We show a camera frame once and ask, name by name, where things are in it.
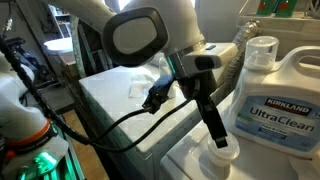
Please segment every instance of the wall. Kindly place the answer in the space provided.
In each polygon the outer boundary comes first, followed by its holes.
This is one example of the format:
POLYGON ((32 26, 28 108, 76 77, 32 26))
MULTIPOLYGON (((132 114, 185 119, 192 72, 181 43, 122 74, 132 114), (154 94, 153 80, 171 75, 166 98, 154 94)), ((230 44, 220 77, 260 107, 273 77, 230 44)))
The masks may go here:
POLYGON ((237 17, 246 0, 197 0, 199 27, 207 42, 230 42, 238 32, 237 17))

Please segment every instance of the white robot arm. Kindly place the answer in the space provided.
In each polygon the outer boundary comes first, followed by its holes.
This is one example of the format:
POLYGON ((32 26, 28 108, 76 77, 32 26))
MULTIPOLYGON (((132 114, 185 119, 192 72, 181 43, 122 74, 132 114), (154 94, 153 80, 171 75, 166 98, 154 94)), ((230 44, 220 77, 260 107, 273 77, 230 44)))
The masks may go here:
MULTIPOLYGON (((121 66, 143 65, 157 52, 162 51, 170 65, 173 79, 178 81, 185 98, 196 100, 217 146, 227 146, 227 133, 210 97, 216 90, 216 81, 211 70, 219 68, 226 59, 231 59, 236 54, 236 46, 222 48, 217 54, 214 44, 206 44, 190 0, 132 0, 119 14, 100 0, 41 1, 66 9, 101 33, 108 56, 121 66), (196 84, 199 85, 199 93, 195 96, 193 90, 196 84)), ((9 66, 4 67, 1 69, 3 73, 0 72, 0 133, 14 144, 29 142, 35 134, 53 131, 39 110, 23 107, 17 102, 19 95, 26 89, 17 80, 17 75, 8 71, 9 66)), ((70 130, 67 134, 73 137, 75 133, 70 130)), ((20 156, 22 159, 16 160, 15 167, 29 163, 35 153, 41 152, 43 148, 52 148, 55 153, 50 155, 59 161, 68 146, 59 137, 49 136, 50 142, 27 153, 28 157, 20 156)), ((86 139, 80 138, 79 141, 89 144, 86 139)), ((10 174, 14 171, 12 163, 12 166, 9 165, 4 173, 10 174)))
MULTIPOLYGON (((216 90, 211 70, 225 59, 214 53, 215 45, 205 43, 190 0, 132 0, 119 14, 99 0, 42 1, 65 8, 100 32, 108 56, 121 66, 143 65, 162 51, 186 99, 191 98, 196 81, 200 82, 199 95, 193 99, 212 138, 219 147, 227 146, 227 133, 210 98, 216 90)), ((222 54, 232 57, 236 53, 229 51, 234 48, 222 54)))
MULTIPOLYGON (((21 66, 34 79, 31 69, 21 66)), ((5 137, 6 148, 15 155, 2 169, 1 173, 6 179, 13 179, 21 167, 26 171, 34 171, 30 167, 39 166, 32 162, 37 156, 44 163, 38 169, 38 175, 46 173, 56 167, 68 149, 68 143, 57 136, 50 121, 39 109, 25 107, 19 102, 19 97, 26 91, 17 73, 12 71, 11 65, 0 53, 0 133, 5 137), (54 159, 56 163, 46 163, 45 157, 41 158, 44 152, 47 153, 45 156, 54 159)))

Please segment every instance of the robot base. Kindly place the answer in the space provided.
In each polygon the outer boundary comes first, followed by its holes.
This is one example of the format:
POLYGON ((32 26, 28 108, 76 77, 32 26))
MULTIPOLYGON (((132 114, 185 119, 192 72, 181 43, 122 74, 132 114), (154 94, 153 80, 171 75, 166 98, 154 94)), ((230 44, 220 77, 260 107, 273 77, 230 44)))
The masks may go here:
POLYGON ((25 176, 33 179, 55 169, 68 151, 68 142, 60 136, 52 137, 45 145, 23 155, 15 156, 2 170, 4 179, 25 176))

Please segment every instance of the green light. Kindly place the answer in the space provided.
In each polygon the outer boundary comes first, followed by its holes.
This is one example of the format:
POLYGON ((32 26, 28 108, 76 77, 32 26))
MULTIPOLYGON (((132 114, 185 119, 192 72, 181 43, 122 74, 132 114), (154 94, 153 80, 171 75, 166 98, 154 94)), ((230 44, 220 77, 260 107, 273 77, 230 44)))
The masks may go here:
POLYGON ((58 174, 56 170, 53 170, 51 175, 52 175, 52 179, 58 179, 58 174))
POLYGON ((23 174, 21 177, 19 177, 19 180, 27 180, 26 174, 23 174))
POLYGON ((57 160, 55 160, 52 156, 50 156, 47 152, 43 152, 40 154, 40 156, 43 156, 46 160, 48 160, 52 165, 57 164, 57 160))
POLYGON ((173 64, 172 64, 172 62, 171 62, 171 59, 170 59, 169 57, 167 57, 167 59, 168 59, 168 62, 169 62, 169 65, 170 65, 171 71, 173 72, 173 74, 175 74, 175 73, 176 73, 176 71, 175 71, 175 70, 174 70, 174 68, 173 68, 173 64))

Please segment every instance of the bottle cap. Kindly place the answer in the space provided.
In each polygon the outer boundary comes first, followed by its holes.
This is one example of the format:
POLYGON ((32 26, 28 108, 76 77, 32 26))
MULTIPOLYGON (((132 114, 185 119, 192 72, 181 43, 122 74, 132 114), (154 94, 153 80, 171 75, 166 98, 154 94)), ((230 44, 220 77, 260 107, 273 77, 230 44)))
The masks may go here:
POLYGON ((260 36, 247 42, 245 67, 256 70, 271 69, 275 63, 279 40, 272 36, 260 36))
POLYGON ((237 139, 229 132, 227 132, 226 141, 227 147, 218 148, 215 141, 208 136, 208 149, 210 160, 219 167, 227 166, 232 160, 236 159, 240 153, 239 143, 237 139))

